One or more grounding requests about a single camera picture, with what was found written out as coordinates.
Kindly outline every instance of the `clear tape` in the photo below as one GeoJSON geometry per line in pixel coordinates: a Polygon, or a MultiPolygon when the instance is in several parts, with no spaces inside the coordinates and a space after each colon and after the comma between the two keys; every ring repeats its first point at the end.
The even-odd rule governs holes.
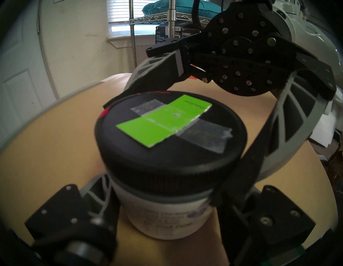
{"type": "MultiPolygon", "coordinates": [[[[164,103],[153,99],[131,108],[138,115],[146,115],[161,107],[164,103]]],[[[232,128],[223,127],[202,119],[194,119],[190,124],[176,133],[176,136],[204,149],[223,153],[227,140],[232,138],[232,128]]]]}

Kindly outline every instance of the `green paper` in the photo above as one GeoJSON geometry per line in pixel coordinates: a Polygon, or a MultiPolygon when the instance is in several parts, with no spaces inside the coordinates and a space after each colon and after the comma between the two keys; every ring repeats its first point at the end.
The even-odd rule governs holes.
{"type": "Polygon", "coordinates": [[[116,127],[150,148],[181,130],[211,106],[203,100],[183,95],[164,107],[116,127]]]}

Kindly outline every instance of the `white wall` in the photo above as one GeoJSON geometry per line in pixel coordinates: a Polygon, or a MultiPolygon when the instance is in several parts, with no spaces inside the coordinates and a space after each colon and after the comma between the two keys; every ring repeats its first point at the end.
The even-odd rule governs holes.
{"type": "MultiPolygon", "coordinates": [[[[47,67],[59,97],[111,75],[132,72],[131,48],[115,48],[106,0],[42,0],[40,34],[47,67]]],[[[138,63],[146,47],[137,47],[138,63]]]]}

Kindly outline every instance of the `window sill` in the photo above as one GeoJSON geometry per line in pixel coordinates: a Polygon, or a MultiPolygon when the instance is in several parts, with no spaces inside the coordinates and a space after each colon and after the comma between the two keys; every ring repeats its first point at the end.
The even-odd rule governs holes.
{"type": "MultiPolygon", "coordinates": [[[[116,48],[131,47],[131,36],[114,36],[107,37],[107,41],[116,48]]],[[[155,44],[155,35],[135,35],[136,46],[153,45],[155,44]]]]}

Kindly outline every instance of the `white jar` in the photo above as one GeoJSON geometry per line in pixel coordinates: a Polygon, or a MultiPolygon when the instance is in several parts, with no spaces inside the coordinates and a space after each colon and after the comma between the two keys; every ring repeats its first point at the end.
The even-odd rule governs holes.
{"type": "Polygon", "coordinates": [[[212,190],[186,197],[162,198],[139,192],[137,196],[132,193],[137,191],[129,189],[129,192],[122,187],[128,189],[126,185],[118,183],[121,182],[113,178],[113,188],[129,220],[139,231],[153,238],[172,240],[188,236],[202,227],[214,210],[209,205],[212,190]]]}

